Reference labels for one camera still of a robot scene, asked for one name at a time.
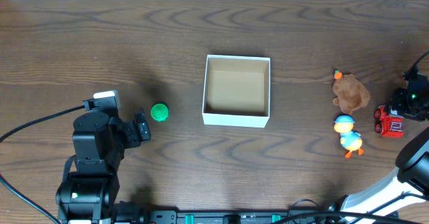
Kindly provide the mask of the green round toy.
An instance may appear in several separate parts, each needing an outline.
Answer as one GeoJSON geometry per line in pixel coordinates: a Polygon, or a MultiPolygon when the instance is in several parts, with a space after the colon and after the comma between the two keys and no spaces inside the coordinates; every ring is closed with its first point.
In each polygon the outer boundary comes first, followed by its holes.
{"type": "Polygon", "coordinates": [[[151,108],[151,117],[157,122],[166,121],[169,117],[169,109],[163,103],[157,103],[151,108]]]}

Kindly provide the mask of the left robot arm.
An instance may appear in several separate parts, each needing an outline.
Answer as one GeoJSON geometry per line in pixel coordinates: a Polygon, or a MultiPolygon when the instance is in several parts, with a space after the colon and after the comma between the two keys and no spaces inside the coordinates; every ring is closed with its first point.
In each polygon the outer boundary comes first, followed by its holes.
{"type": "Polygon", "coordinates": [[[61,223],[111,221],[120,187],[117,172],[125,150],[151,139],[145,113],[137,112],[133,121],[122,121],[116,115],[90,112],[78,117],[73,126],[75,155],[69,160],[76,171],[64,167],[56,193],[58,218],[61,223]]]}

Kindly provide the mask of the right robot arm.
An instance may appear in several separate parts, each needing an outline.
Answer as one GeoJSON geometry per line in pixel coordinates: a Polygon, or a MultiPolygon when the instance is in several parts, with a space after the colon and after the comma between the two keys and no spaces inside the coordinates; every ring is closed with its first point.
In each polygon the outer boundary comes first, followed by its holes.
{"type": "MultiPolygon", "coordinates": [[[[375,130],[381,135],[402,132],[403,118],[428,119],[428,77],[416,66],[403,74],[407,89],[398,88],[388,106],[380,106],[375,130]]],[[[375,216],[386,216],[402,207],[428,200],[428,130],[412,139],[399,153],[395,168],[373,186],[344,198],[337,210],[363,213],[371,218],[343,215],[347,223],[374,223],[375,216]]]]}

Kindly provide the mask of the white cardboard box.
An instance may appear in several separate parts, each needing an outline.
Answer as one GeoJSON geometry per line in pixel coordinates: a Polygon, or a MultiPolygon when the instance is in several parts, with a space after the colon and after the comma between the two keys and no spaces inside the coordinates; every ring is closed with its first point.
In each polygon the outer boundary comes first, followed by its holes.
{"type": "Polygon", "coordinates": [[[202,97],[205,125],[264,128],[270,118],[271,59],[208,55],[202,97]]]}

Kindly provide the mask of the brown plush toy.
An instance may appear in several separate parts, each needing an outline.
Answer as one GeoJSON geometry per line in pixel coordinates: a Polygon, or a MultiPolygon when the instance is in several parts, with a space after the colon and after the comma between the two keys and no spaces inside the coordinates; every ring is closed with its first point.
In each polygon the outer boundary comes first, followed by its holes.
{"type": "Polygon", "coordinates": [[[370,100],[369,91],[353,74],[343,74],[339,70],[334,72],[334,83],[332,86],[335,94],[332,100],[340,110],[347,115],[364,108],[370,100]]]}

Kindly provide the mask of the duck toy with blue hat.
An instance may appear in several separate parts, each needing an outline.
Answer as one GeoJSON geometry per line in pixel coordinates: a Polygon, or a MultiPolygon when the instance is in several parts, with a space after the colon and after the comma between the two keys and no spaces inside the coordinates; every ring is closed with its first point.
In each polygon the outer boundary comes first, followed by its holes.
{"type": "Polygon", "coordinates": [[[340,115],[334,121],[334,130],[339,134],[341,146],[346,149],[345,158],[350,158],[351,154],[357,151],[358,155],[363,154],[363,140],[361,134],[353,131],[355,121],[349,115],[340,115]]]}

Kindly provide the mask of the red toy truck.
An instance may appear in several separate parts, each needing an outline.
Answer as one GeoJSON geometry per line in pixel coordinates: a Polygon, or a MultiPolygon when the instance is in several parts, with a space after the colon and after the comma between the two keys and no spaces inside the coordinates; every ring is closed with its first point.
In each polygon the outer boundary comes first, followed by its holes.
{"type": "Polygon", "coordinates": [[[382,137],[402,138],[404,136],[403,118],[387,112],[385,105],[378,106],[374,112],[374,118],[376,119],[375,132],[382,137]]]}

